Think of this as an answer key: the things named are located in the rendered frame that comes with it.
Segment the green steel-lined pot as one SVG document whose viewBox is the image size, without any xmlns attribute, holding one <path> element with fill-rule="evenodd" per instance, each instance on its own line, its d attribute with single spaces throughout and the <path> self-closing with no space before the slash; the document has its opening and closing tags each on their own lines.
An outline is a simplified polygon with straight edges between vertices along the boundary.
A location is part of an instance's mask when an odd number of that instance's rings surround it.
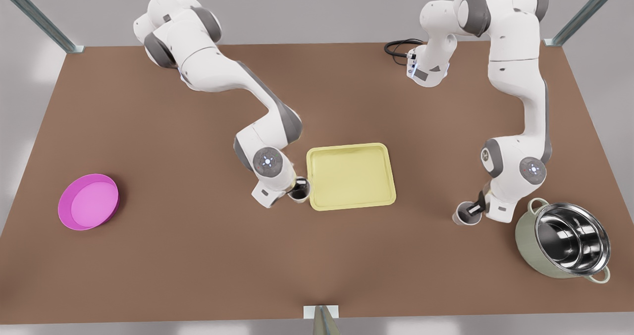
<svg viewBox="0 0 634 335">
<path fill-rule="evenodd" d="M 607 231 L 584 208 L 535 198 L 518 220 L 517 249 L 525 262 L 554 279 L 585 278 L 597 284 L 611 279 L 611 243 Z"/>
</svg>

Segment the pink round bowl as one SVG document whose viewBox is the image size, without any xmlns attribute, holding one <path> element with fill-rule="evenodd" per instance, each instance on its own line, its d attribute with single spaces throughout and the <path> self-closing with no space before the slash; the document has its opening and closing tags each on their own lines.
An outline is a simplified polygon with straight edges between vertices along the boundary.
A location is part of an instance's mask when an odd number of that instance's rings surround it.
<svg viewBox="0 0 634 335">
<path fill-rule="evenodd" d="M 88 174 L 66 187 L 59 198 L 57 215 L 69 229 L 89 230 L 108 222 L 119 202 L 119 190 L 111 177 Z"/>
</svg>

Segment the yellow rectangular tray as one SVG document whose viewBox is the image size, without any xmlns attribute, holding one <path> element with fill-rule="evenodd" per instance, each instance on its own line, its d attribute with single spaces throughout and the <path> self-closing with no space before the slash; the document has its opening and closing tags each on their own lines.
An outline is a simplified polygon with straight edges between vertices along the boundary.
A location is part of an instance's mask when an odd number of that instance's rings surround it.
<svg viewBox="0 0 634 335">
<path fill-rule="evenodd" d="M 396 188 L 382 143 L 316 147 L 306 155 L 310 204 L 316 211 L 391 205 Z"/>
</svg>

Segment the silver frame post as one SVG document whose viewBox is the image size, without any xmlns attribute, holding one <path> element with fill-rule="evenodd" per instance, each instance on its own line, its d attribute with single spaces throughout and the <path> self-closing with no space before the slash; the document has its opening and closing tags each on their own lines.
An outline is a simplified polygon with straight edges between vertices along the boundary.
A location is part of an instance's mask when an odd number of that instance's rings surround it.
<svg viewBox="0 0 634 335">
<path fill-rule="evenodd" d="M 85 46 L 74 44 L 50 19 L 30 0 L 10 0 L 23 14 L 54 41 L 67 54 L 80 54 Z"/>
<path fill-rule="evenodd" d="M 553 38 L 543 39 L 547 47 L 562 47 L 609 0 L 588 0 Z"/>
<path fill-rule="evenodd" d="M 335 323 L 335 319 L 339 319 L 339 305 L 304 306 L 303 317 L 313 320 L 312 335 L 341 335 Z"/>
</svg>

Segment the white IKEA cup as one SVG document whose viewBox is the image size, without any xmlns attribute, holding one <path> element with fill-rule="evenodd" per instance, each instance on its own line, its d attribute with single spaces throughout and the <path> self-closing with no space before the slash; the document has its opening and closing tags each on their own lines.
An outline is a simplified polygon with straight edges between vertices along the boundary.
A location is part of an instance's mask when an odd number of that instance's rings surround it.
<svg viewBox="0 0 634 335">
<path fill-rule="evenodd" d="M 480 215 L 469 215 L 466 212 L 467 202 L 462 202 L 457 206 L 456 211 L 453 213 L 452 220 L 455 224 L 459 225 L 476 225 L 480 222 L 482 218 L 482 213 Z"/>
<path fill-rule="evenodd" d="M 311 193 L 311 184 L 310 184 L 310 182 L 308 181 L 308 197 L 307 197 L 307 199 L 310 197 L 310 193 Z M 292 199 L 292 200 L 294 200 L 296 203 L 303 203 L 303 202 L 305 202 L 307 199 Z"/>
</svg>

